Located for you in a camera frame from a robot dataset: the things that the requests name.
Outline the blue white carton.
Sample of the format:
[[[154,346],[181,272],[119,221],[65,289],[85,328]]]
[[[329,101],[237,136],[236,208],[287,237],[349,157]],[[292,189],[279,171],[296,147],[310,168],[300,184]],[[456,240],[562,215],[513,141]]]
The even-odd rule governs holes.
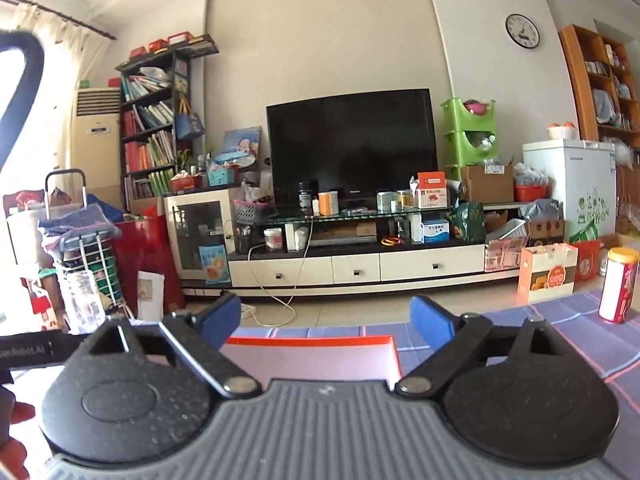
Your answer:
[[[423,220],[420,226],[423,244],[442,243],[450,240],[450,223],[446,219]]]

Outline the orange white gift bag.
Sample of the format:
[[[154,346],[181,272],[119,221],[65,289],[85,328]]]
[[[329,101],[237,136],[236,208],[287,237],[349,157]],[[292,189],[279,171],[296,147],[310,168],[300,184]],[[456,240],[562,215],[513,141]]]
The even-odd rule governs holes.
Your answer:
[[[518,296],[532,304],[574,292],[578,249],[566,243],[525,247],[521,251]]]

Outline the white black TV cabinet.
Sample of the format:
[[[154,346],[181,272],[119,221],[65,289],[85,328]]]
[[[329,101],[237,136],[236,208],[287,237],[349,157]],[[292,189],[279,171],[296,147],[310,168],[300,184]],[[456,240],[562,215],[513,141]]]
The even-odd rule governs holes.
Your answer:
[[[270,252],[264,245],[229,256],[231,288],[241,296],[340,296],[466,285],[514,278],[524,237],[465,240],[450,221],[450,240],[423,244],[423,220],[446,219],[441,211],[377,218],[380,228],[405,228],[406,238],[373,243],[314,244],[328,224],[308,221],[311,239],[299,252]]]

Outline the orange white medicine box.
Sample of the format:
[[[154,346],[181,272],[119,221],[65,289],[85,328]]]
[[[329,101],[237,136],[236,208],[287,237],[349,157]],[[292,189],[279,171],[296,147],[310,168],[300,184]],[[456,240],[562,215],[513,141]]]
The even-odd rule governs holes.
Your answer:
[[[447,179],[442,171],[419,172],[416,206],[439,209],[448,206]]]

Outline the brown cardboard box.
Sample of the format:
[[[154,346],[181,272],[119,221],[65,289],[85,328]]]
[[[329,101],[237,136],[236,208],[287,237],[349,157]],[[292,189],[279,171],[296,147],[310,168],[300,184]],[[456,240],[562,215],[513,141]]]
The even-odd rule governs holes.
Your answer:
[[[461,169],[463,197],[483,204],[512,203],[513,165],[475,165]]]

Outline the red gift bag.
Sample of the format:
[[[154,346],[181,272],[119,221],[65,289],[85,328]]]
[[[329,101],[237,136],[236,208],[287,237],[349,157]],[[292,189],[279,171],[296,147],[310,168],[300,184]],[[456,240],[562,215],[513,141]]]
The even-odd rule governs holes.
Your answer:
[[[595,278],[600,266],[600,240],[583,240],[570,244],[578,251],[575,281],[585,282]]]

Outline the orange cylindrical tin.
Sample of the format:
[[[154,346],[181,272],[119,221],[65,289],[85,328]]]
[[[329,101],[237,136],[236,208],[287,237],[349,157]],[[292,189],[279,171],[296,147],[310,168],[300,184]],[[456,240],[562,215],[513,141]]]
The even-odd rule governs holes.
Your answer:
[[[340,212],[338,193],[336,191],[321,192],[318,195],[318,201],[322,217],[336,216]]]

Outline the red yellow-lid canister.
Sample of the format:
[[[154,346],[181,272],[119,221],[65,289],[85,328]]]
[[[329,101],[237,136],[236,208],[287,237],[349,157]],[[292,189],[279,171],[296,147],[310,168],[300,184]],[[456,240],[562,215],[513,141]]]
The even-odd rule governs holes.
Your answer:
[[[606,322],[622,324],[626,321],[634,298],[638,266],[639,253],[635,249],[614,247],[608,251],[598,311]]]

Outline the green stacked storage bins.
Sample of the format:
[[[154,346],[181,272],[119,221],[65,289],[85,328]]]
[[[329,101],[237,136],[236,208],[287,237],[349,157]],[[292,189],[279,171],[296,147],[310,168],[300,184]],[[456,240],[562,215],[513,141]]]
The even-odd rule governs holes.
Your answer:
[[[440,104],[446,148],[445,174],[461,181],[466,166],[483,165],[499,157],[497,118],[494,100],[462,101],[451,98]]]

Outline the white chest freezer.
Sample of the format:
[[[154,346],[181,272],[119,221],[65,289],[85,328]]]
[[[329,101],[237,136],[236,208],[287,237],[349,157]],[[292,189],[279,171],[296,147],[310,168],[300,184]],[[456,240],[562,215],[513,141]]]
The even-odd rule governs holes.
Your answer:
[[[548,140],[522,146],[524,165],[549,178],[549,196],[563,207],[566,240],[596,240],[616,228],[614,145]]]

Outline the black flat-screen television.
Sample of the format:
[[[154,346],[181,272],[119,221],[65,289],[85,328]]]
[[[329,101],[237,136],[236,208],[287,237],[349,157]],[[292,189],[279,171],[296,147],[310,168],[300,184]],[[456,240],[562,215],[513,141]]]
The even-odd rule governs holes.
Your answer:
[[[438,169],[431,92],[322,96],[266,108],[274,198],[298,205],[300,186],[361,200],[409,187]]]

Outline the beige standing air conditioner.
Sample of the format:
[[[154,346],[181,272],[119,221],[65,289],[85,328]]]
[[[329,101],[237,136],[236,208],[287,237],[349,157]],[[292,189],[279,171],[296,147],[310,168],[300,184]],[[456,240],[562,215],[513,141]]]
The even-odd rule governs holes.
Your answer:
[[[120,196],[120,90],[79,89],[70,122],[70,166],[81,169],[87,191],[122,208]]]

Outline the black bookshelf with books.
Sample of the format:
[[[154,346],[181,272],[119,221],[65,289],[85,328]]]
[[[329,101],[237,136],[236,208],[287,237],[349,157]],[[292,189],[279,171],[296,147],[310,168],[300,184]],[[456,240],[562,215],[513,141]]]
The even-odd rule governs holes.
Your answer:
[[[171,192],[188,166],[198,137],[180,127],[192,112],[192,62],[216,54],[207,34],[158,40],[119,66],[120,189],[122,206],[137,214]]]

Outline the wooden wall shelf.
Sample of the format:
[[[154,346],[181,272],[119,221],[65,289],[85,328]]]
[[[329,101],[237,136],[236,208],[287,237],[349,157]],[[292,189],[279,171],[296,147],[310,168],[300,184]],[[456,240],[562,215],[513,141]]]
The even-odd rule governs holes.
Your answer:
[[[577,25],[559,32],[577,110],[578,131],[586,141],[607,136],[639,146],[639,91],[626,47]]]

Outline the round black wall clock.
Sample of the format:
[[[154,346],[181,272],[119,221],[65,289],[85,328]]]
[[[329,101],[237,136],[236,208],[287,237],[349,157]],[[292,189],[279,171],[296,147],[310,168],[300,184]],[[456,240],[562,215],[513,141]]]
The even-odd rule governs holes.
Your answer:
[[[509,14],[504,26],[510,39],[519,47],[534,50],[540,46],[540,32],[536,24],[527,16],[519,13]]]

